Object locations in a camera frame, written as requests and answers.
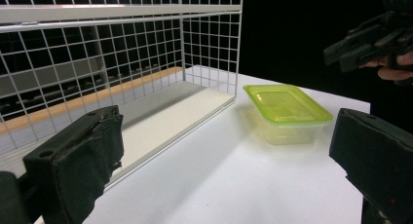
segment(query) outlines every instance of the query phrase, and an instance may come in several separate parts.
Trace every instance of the container lid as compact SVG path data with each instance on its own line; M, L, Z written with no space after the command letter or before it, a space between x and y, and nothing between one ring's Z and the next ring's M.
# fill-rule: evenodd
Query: container lid
M291 85L247 85L244 90L262 117L278 125L321 125L333 116L316 101Z

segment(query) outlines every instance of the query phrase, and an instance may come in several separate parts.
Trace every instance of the wire mesh rack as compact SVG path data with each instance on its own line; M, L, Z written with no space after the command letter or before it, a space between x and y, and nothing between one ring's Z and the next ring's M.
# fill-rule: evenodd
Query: wire mesh rack
M198 87L228 104L242 1L0 0L0 157L15 161L104 106L131 111L131 123L153 112L151 99L165 109L176 103L168 92L182 99Z

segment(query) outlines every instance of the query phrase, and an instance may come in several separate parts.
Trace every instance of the white table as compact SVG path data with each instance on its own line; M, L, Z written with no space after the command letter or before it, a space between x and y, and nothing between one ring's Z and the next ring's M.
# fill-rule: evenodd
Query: white table
M369 104L303 89L334 115L314 145L267 143L251 121L239 76L234 104L133 172L96 203L85 223L359 224L362 195L328 157L340 108Z

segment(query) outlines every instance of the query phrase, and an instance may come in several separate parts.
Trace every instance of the green plastic container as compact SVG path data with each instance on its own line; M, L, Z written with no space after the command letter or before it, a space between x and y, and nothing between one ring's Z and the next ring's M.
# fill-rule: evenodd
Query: green plastic container
M313 143L333 116L291 85L247 85L244 90L259 111L260 129L272 144Z

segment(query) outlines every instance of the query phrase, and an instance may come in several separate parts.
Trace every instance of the dark wall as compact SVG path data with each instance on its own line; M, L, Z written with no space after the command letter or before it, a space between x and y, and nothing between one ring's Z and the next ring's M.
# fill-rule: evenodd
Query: dark wall
M368 101L373 115L413 132L411 87L323 61L324 48L385 11L381 0L244 0L240 72Z

